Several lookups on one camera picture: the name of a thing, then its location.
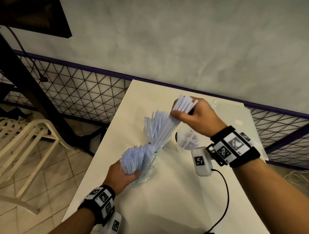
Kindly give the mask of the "person's right hand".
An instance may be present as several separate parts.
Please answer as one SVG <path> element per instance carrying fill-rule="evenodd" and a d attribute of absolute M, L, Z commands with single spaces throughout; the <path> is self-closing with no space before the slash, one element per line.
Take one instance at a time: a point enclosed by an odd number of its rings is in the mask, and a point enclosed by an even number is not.
<path fill-rule="evenodd" d="M 198 102 L 193 108 L 192 122 L 185 124 L 209 138 L 227 127 L 206 100 L 193 96 L 191 98 L 193 101 L 198 100 Z"/>

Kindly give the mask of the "person's left hand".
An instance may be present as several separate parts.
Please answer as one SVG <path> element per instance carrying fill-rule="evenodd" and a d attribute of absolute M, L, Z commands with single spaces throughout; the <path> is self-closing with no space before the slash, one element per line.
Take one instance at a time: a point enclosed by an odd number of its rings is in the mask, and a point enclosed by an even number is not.
<path fill-rule="evenodd" d="M 128 186 L 127 175 L 122 171 L 119 160 L 109 167 L 103 185 L 111 187 L 115 192 L 115 196 L 119 195 Z"/>

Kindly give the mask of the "bundle of white straws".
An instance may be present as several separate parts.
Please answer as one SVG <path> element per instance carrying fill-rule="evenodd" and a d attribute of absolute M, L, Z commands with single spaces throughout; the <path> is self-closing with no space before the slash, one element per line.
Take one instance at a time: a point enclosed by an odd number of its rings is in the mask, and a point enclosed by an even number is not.
<path fill-rule="evenodd" d="M 150 144 L 127 149 L 119 159 L 123 173 L 132 175 L 140 171 L 141 174 L 145 174 L 150 169 L 154 153 L 154 147 Z"/>
<path fill-rule="evenodd" d="M 165 111 L 156 111 L 156 112 L 152 112 L 151 117 L 146 116 L 144 117 L 144 119 L 148 119 L 148 121 L 151 122 L 151 125 L 154 125 L 156 127 L 159 124 L 165 123 L 168 119 L 168 116 L 169 116 L 169 113 Z"/>
<path fill-rule="evenodd" d="M 180 95 L 173 105 L 172 110 L 182 111 L 189 114 L 193 110 L 194 106 L 197 104 L 198 100 L 193 101 L 190 96 Z M 159 151 L 163 148 L 164 144 L 168 141 L 169 137 L 172 135 L 173 131 L 178 127 L 180 121 L 173 118 L 170 113 L 167 121 L 165 122 L 163 132 L 160 134 L 160 139 L 157 142 L 153 142 L 152 145 L 155 151 Z"/>

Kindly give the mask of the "person's left forearm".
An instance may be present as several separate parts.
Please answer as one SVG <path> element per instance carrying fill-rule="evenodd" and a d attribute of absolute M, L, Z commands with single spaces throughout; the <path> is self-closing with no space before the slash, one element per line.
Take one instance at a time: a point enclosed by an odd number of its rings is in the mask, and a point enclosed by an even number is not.
<path fill-rule="evenodd" d="M 90 234 L 94 226 L 93 212 L 88 208 L 81 208 L 48 234 Z"/>

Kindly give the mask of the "person's right forearm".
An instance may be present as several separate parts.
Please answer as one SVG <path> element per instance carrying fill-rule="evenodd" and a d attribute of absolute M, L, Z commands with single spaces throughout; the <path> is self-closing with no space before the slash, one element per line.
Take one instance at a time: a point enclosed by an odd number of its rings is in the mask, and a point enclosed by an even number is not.
<path fill-rule="evenodd" d="M 270 234 L 309 234 L 309 198 L 260 158 L 233 168 Z"/>

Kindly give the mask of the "clear cup with purple label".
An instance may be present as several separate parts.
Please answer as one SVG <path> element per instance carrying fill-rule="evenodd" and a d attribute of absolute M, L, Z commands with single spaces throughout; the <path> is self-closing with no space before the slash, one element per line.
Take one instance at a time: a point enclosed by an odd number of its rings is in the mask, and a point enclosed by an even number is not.
<path fill-rule="evenodd" d="M 198 148 L 200 146 L 200 138 L 200 134 L 186 124 L 180 124 L 175 134 L 177 145 L 183 150 L 191 151 Z"/>

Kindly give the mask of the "black wristband with marker tags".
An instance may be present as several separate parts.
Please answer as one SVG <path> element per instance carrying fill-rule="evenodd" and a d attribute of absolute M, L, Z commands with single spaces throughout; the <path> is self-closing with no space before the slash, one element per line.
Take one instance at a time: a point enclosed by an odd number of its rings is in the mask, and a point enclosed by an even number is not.
<path fill-rule="evenodd" d="M 227 126 L 210 139 L 213 143 L 206 149 L 210 153 L 209 148 L 213 148 L 211 157 L 219 166 L 229 165 L 231 168 L 237 168 L 261 156 L 251 139 L 233 126 Z"/>
<path fill-rule="evenodd" d="M 83 199 L 78 210 L 82 208 L 91 210 L 95 216 L 95 224 L 104 227 L 115 212 L 114 199 L 114 190 L 108 185 L 101 185 Z"/>

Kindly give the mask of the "white plastic chair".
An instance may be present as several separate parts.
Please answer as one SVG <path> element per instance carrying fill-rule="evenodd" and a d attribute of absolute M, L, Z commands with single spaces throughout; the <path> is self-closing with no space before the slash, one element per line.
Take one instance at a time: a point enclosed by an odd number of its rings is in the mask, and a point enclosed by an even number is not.
<path fill-rule="evenodd" d="M 49 120 L 36 119 L 26 123 L 25 120 L 0 118 L 0 161 L 4 160 L 3 166 L 0 166 L 0 189 L 7 186 L 10 179 L 13 178 L 42 138 L 48 138 L 53 143 L 34 168 L 23 187 L 15 197 L 0 195 L 0 201 L 21 207 L 34 215 L 37 215 L 40 209 L 22 201 L 24 194 L 32 185 L 45 161 L 55 151 L 56 146 L 61 144 L 72 151 L 76 150 L 76 148 L 64 141 Z"/>

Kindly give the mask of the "dark wooden beam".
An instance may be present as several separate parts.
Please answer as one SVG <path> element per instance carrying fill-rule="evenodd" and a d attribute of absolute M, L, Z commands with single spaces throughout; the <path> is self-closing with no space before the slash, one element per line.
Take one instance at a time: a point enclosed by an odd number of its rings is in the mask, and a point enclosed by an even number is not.
<path fill-rule="evenodd" d="M 82 121 L 82 119 L 58 112 L 1 33 L 0 71 L 3 72 L 4 76 L 21 91 L 34 107 L 36 107 L 44 118 L 51 121 L 57 132 L 69 146 L 77 148 L 94 157 L 95 153 L 90 150 L 90 142 L 99 134 L 101 134 L 101 139 L 103 139 L 109 124 L 86 120 L 86 123 L 100 126 L 100 128 L 89 135 L 76 135 L 63 117 L 80 121 Z"/>

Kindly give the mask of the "dark wall board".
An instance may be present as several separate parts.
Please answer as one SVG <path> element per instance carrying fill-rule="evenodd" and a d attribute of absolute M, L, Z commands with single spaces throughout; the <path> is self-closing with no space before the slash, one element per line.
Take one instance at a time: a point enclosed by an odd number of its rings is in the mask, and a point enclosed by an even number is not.
<path fill-rule="evenodd" d="M 60 0 L 0 0 L 0 25 L 62 38 L 72 37 Z"/>

